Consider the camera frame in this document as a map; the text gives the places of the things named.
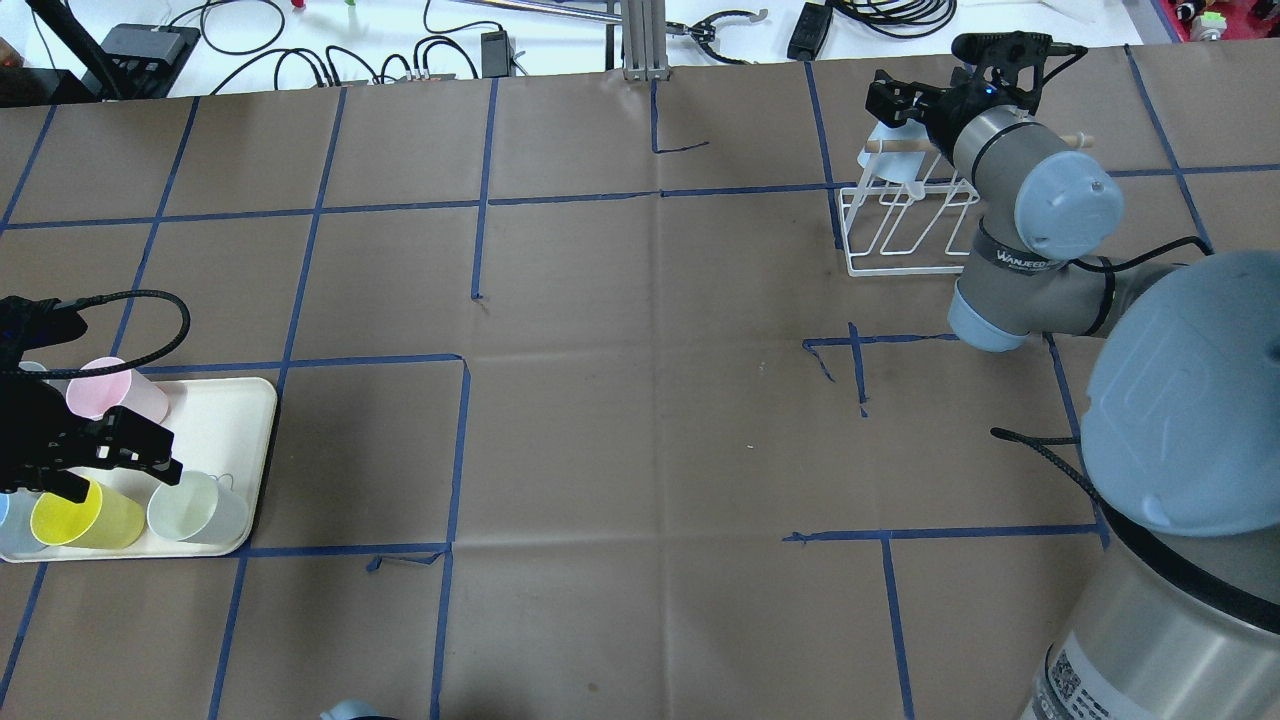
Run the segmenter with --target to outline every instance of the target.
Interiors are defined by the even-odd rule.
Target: red object
[[[1178,38],[1189,40],[1192,23],[1184,23],[1174,14],[1178,3],[1170,3],[1170,0],[1157,0],[1157,3],[1164,5],[1165,17],[1178,29]],[[1226,33],[1222,35],[1222,40],[1257,40],[1267,36],[1267,31],[1271,29],[1271,23],[1275,20],[1263,22],[1254,18],[1249,12],[1253,9],[1253,3],[1254,0],[1217,0],[1207,9],[1210,13],[1219,13],[1226,18]]]

